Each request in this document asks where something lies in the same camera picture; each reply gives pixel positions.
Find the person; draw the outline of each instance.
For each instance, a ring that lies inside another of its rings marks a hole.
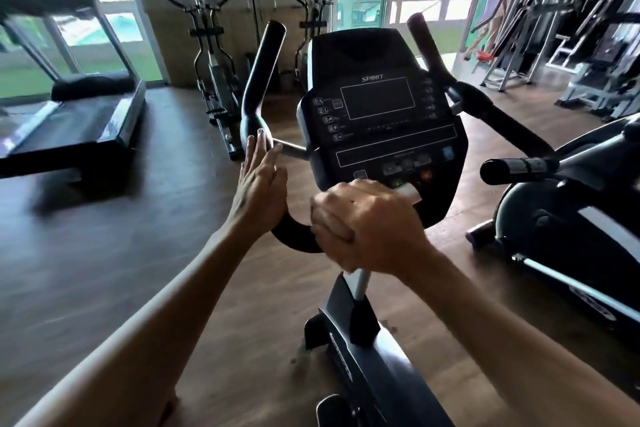
[[[484,6],[484,12],[480,17],[481,20],[491,17],[493,11],[495,10],[498,2],[500,0],[486,0],[486,4]],[[484,39],[484,36],[489,34],[489,37],[486,40],[486,44],[484,45],[484,51],[478,51],[478,60],[488,60],[491,59],[491,51],[493,49],[493,45],[495,43],[496,38],[498,37],[498,33],[500,33],[500,26],[502,25],[502,20],[507,12],[507,4],[508,0],[502,0],[500,2],[500,6],[496,11],[495,15],[492,17],[491,21],[488,24],[480,27],[477,31],[477,36],[475,40],[469,45],[467,50],[465,51],[464,59],[465,61],[469,61],[473,52],[476,50],[478,45]]]
[[[177,277],[47,393],[19,427],[159,424],[236,267],[284,215],[287,172],[277,163],[280,150],[267,151],[263,132],[257,140],[250,137],[224,225]],[[333,235],[322,218],[326,213],[352,229],[353,239]],[[369,180],[338,184],[314,199],[312,231],[344,270],[394,275],[412,289],[529,424],[640,426],[640,407],[633,400],[485,297],[428,241],[404,197]]]

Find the left hand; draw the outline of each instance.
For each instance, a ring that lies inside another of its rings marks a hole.
[[[246,158],[225,228],[250,240],[270,232],[287,210],[287,168],[276,165],[281,145],[267,152],[266,136],[258,131],[246,143]]]

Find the treadmill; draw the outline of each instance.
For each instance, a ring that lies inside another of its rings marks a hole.
[[[96,18],[126,71],[63,76],[12,19]],[[0,134],[0,178],[77,168],[112,171],[126,162],[146,86],[100,11],[99,0],[0,0],[0,26],[53,80],[50,100]],[[11,119],[10,110],[2,119]]]

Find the wooden floor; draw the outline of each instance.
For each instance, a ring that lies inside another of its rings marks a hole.
[[[554,107],[549,89],[522,87],[499,107],[557,146],[599,125]],[[280,138],[300,141],[284,99],[266,104]],[[224,220],[237,182],[220,134],[195,91],[148,93],[148,112],[127,192],[91,200],[52,173],[0,181],[0,426],[8,426],[164,286]],[[469,153],[448,217],[430,229],[487,294],[637,394],[640,361],[538,280],[489,252],[474,255],[464,231],[489,218],[500,188],[478,177],[484,159],[519,155],[481,122],[465,118]],[[308,220],[316,192],[305,162],[289,166],[289,204]],[[324,356],[300,351],[304,322],[338,273],[322,256],[260,239],[232,278],[178,384],[173,425],[314,426],[315,405],[336,389]],[[369,297],[460,427],[519,425],[433,313],[397,280],[372,278]]]

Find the right hand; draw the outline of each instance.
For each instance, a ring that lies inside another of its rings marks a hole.
[[[353,238],[333,234],[318,208],[352,229]],[[348,272],[367,269],[403,276],[437,253],[411,203],[376,181],[356,179],[321,192],[312,202],[311,222],[317,244]]]

